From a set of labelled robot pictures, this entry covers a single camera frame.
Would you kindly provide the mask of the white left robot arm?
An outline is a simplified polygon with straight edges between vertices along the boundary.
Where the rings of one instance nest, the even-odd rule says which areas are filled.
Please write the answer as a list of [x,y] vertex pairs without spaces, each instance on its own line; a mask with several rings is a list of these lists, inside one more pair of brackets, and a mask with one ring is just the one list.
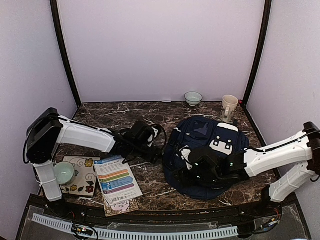
[[27,129],[22,159],[35,169],[46,199],[52,202],[51,210],[58,217],[67,218],[71,208],[62,200],[63,194],[52,163],[58,145],[75,145],[123,158],[137,154],[153,163],[162,152],[162,148],[154,146],[161,133],[160,125],[148,125],[142,121],[119,131],[98,128],[68,119],[50,107]]

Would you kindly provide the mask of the navy blue student backpack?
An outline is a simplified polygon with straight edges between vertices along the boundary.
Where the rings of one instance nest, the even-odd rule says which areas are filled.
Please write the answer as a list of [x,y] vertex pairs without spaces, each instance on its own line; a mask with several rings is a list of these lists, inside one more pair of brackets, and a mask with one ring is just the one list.
[[213,189],[198,185],[186,186],[179,181],[179,170],[186,167],[179,156],[184,146],[192,150],[198,147],[211,147],[221,158],[238,153],[249,147],[248,137],[229,123],[218,122],[202,116],[193,116],[181,121],[172,131],[163,155],[163,171],[166,182],[180,194],[198,200],[212,200],[230,189]]

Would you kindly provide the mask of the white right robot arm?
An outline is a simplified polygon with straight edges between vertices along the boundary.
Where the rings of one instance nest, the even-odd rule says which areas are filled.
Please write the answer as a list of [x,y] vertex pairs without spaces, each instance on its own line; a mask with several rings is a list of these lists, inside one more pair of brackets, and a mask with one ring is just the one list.
[[313,122],[283,141],[261,148],[246,147],[227,157],[219,157],[209,146],[179,148],[194,183],[213,189],[231,187],[263,172],[294,164],[278,181],[265,187],[255,213],[266,217],[275,206],[311,177],[320,173],[320,130]]

